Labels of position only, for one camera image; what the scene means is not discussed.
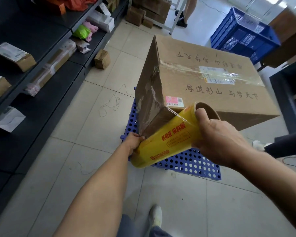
shoe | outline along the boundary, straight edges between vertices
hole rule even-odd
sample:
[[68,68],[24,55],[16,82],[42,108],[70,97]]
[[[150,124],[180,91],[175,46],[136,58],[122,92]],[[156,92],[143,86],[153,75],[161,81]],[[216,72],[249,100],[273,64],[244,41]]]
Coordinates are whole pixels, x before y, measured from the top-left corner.
[[180,18],[176,25],[181,27],[187,27],[187,23],[184,22],[184,17]]
[[157,204],[154,204],[149,211],[149,224],[150,227],[159,226],[162,223],[162,210]]
[[262,151],[262,152],[264,152],[264,151],[265,151],[264,147],[266,147],[266,146],[268,146],[268,145],[270,145],[270,144],[271,144],[271,143],[262,144],[260,141],[253,141],[253,143],[252,143],[252,147],[253,147],[254,149],[258,150],[258,151]]
[[[176,10],[175,12],[175,15],[177,16],[178,15],[178,13],[179,13],[179,10]],[[184,15],[183,15],[183,11],[181,12],[181,15],[180,15],[180,18],[183,18],[184,17]]]

bare leg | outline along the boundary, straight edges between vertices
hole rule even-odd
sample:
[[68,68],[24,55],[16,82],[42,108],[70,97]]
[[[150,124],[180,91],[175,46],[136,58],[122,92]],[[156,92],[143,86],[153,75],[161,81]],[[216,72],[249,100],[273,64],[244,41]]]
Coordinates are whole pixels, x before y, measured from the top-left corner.
[[189,4],[190,4],[190,0],[187,0],[187,1],[186,1],[186,4],[185,4],[185,8],[184,8],[184,10],[183,10],[183,15],[184,15],[184,16],[186,15],[186,10],[187,10]]
[[184,22],[187,23],[187,20],[192,15],[195,10],[197,0],[188,0],[184,9]]

human hand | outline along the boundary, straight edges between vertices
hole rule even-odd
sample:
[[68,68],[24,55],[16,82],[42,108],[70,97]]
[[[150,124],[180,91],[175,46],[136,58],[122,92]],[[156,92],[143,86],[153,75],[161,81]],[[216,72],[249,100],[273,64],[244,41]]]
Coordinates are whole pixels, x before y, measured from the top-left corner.
[[209,119],[204,108],[197,109],[195,113],[203,140],[198,140],[193,147],[199,148],[206,158],[234,169],[243,153],[255,151],[227,121]]
[[133,153],[134,149],[136,149],[143,140],[145,140],[144,136],[140,136],[134,132],[129,132],[128,136],[123,141],[123,144],[130,149],[129,155]]

blue plastic crate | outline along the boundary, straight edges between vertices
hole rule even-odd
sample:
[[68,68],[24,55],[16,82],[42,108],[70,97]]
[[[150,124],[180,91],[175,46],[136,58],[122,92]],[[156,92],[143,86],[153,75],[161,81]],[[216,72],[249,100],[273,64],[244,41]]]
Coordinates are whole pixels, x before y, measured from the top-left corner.
[[244,15],[244,12],[232,7],[210,37],[211,47],[247,56],[256,64],[274,48],[279,47],[280,41],[273,29],[262,22],[259,22],[253,31],[240,24]]
[[[138,133],[135,101],[129,114],[126,130],[124,135],[121,135],[121,139],[124,140],[129,132]],[[152,166],[198,177],[206,177],[213,180],[222,179],[219,165],[214,164],[204,157],[197,148],[188,149],[177,155],[159,161]]]

white shoe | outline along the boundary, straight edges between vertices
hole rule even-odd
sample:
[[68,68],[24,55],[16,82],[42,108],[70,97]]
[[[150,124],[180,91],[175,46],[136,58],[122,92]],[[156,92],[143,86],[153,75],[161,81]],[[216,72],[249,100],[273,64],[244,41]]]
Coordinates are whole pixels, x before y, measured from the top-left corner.
[[265,151],[264,147],[270,145],[271,143],[262,144],[260,141],[253,141],[252,147],[258,151]]
[[149,224],[150,227],[159,226],[162,223],[162,210],[157,204],[154,204],[149,211]]

